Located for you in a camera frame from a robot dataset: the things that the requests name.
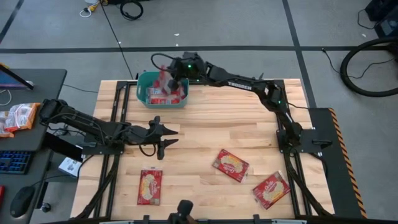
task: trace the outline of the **cracker box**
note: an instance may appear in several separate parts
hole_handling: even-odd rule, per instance
[[[218,154],[213,167],[241,183],[248,174],[249,164],[232,153],[222,149]]]
[[[278,171],[253,189],[253,194],[261,205],[268,209],[290,192],[290,187]]]
[[[138,190],[138,205],[160,205],[160,186],[162,171],[142,170]]]

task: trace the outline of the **concrete floor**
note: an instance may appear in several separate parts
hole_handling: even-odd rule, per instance
[[[0,29],[19,0],[0,2]],[[356,24],[357,12],[370,0],[287,0],[301,46],[359,45],[377,38],[373,30]],[[138,21],[124,20],[118,8],[106,13],[122,47],[183,46],[293,46],[283,0],[151,0],[144,1]],[[6,54],[4,49],[98,49],[117,47],[116,40],[98,8],[90,18],[78,13],[84,0],[24,0],[3,41],[0,62],[12,68],[65,68],[66,84],[97,90],[101,80],[128,79],[119,52]],[[363,24],[370,26],[365,14]],[[154,70],[153,52],[125,53],[133,74]],[[170,52],[180,55],[181,52]],[[302,78],[294,51],[215,50],[201,56],[230,72],[264,78]],[[329,52],[336,68],[347,52]],[[385,52],[363,52],[350,63],[351,75],[372,62],[389,59]],[[303,59],[318,107],[335,109],[364,206],[369,218],[398,220],[398,96],[366,98],[350,92],[322,52],[303,52]],[[395,62],[373,66],[358,85],[368,90],[395,88]],[[61,99],[92,114],[96,95],[64,87]],[[31,223],[66,220],[76,184],[50,184],[45,200],[53,203],[49,213],[36,211]]]

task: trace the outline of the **black metal frame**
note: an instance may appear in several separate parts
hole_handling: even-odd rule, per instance
[[[284,81],[283,80],[276,80],[275,82],[277,82],[278,85],[280,85],[283,89],[284,89],[284,95],[285,95],[285,99],[287,100],[287,95],[285,92],[285,85],[284,85]],[[125,92],[124,92],[124,99],[123,99],[123,106],[122,106],[122,112],[121,112],[121,120],[120,122],[125,122],[126,121],[126,115],[127,115],[127,107],[128,107],[128,101],[129,101],[129,93],[130,93],[130,87],[136,85],[137,82],[136,81],[119,81],[116,85],[116,93],[115,93],[115,98],[114,98],[114,103],[113,103],[113,110],[112,110],[112,115],[111,115],[111,121],[115,121],[116,119],[116,113],[118,112],[118,104],[119,104],[119,99],[120,99],[120,94],[121,94],[121,90],[124,88]],[[191,85],[202,85],[202,82],[192,82]],[[278,133],[282,132],[283,126],[280,123],[280,121],[277,119],[278,122]],[[305,141],[303,142],[306,148],[308,147],[313,147],[313,143],[311,142],[311,144],[309,144],[309,142]],[[281,147],[281,145],[279,146],[280,148],[280,152],[283,152],[285,149],[283,147]],[[303,173],[303,169],[302,169],[302,163],[301,163],[301,159],[300,159],[300,153],[298,151],[294,151],[291,153],[292,156],[294,158],[295,164],[296,164],[296,171],[298,176],[300,177],[301,181],[305,184],[305,178],[304,178],[304,173]],[[119,155],[115,155],[114,157],[114,162],[119,165],[119,159],[120,156]],[[108,163],[109,163],[109,156],[105,155],[104,156],[104,161],[103,161],[103,167],[102,167],[102,171],[101,171],[101,176],[100,176],[100,180],[99,183],[101,185],[101,183],[103,183],[104,178],[106,176],[106,171],[108,169]],[[113,208],[113,198],[114,198],[114,190],[115,190],[115,186],[116,186],[116,178],[117,176],[115,176],[115,178],[112,180],[111,184],[110,184],[110,188],[109,188],[109,197],[108,197],[108,202],[107,202],[107,206],[106,206],[106,217],[111,218],[111,214],[112,214],[112,208]],[[292,198],[292,204],[293,204],[293,210],[294,210],[294,215],[295,217],[299,217],[301,216],[300,213],[300,209],[299,209],[299,201],[297,200],[297,192],[295,189],[295,182],[293,180],[293,178],[289,175],[289,173],[287,174],[287,178],[289,181],[289,185],[290,185],[290,195]],[[311,205],[309,203],[309,201],[307,200],[306,196],[303,194],[303,202],[304,202],[304,207],[305,207],[305,214],[308,216],[312,215],[312,208]],[[100,210],[101,210],[101,200],[99,201],[99,203],[97,204],[96,208],[95,208],[95,212],[94,212],[94,217],[98,218],[100,215]],[[259,216],[257,214],[254,214],[253,219],[247,219],[247,220],[211,220],[212,223],[269,223],[270,219],[259,219]],[[135,220],[134,223],[146,223],[144,222],[144,220]],[[151,223],[167,223],[166,220],[156,220],[156,221],[150,221]]]

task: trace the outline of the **butcher block tabletop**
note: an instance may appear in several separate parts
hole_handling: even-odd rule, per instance
[[[101,82],[94,116],[109,121],[117,80]],[[285,79],[287,98],[297,106],[307,106],[299,79]],[[118,117],[120,120],[121,94]],[[304,129],[312,127],[308,110],[290,107],[292,117]],[[166,220],[177,211],[180,200],[194,204],[191,216],[195,219],[252,219],[293,218],[290,194],[282,197],[265,210],[257,203],[252,189],[278,170],[287,181],[285,163],[279,152],[274,113],[261,105],[251,92],[236,88],[215,88],[191,85],[188,103],[183,109],[147,109],[136,98],[136,87],[131,87],[126,121],[148,128],[148,121],[160,116],[160,122],[177,135],[179,141],[165,150],[162,161],[143,155],[137,146],[126,146],[121,156],[113,201],[112,220]],[[215,169],[212,163],[226,149],[249,163],[243,183]],[[144,147],[148,154],[153,148]],[[322,162],[301,154],[308,188],[323,207],[333,213],[328,185]],[[94,156],[81,169],[71,217],[78,215],[98,188],[103,156]],[[163,170],[160,205],[137,205],[142,169],[156,167]],[[300,189],[296,187],[300,211],[304,206]],[[104,215],[108,193],[103,197],[101,214]]]

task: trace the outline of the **plastic bin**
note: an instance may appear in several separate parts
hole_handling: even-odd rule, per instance
[[[188,88],[189,88],[189,80],[188,79],[183,79],[181,80],[181,83],[184,87],[184,93],[185,93],[185,98],[180,101],[178,104],[172,104],[172,105],[155,105],[155,104],[148,104],[146,102],[147,99],[147,88],[152,87],[154,84],[154,81],[159,77],[159,72],[144,72],[142,73],[137,82],[137,99],[141,101],[147,108],[150,109],[171,109],[171,108],[183,108],[188,101]]]

